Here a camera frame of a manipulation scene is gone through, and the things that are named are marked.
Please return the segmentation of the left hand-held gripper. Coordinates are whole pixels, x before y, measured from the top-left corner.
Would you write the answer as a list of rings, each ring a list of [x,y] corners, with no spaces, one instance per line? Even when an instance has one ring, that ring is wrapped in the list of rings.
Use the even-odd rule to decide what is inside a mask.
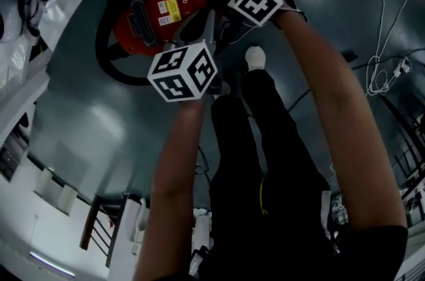
[[[155,55],[147,79],[166,102],[200,99],[216,76],[218,69],[208,48],[214,44],[215,19],[214,9],[199,9],[185,19],[172,41],[191,43],[204,31],[205,41]]]

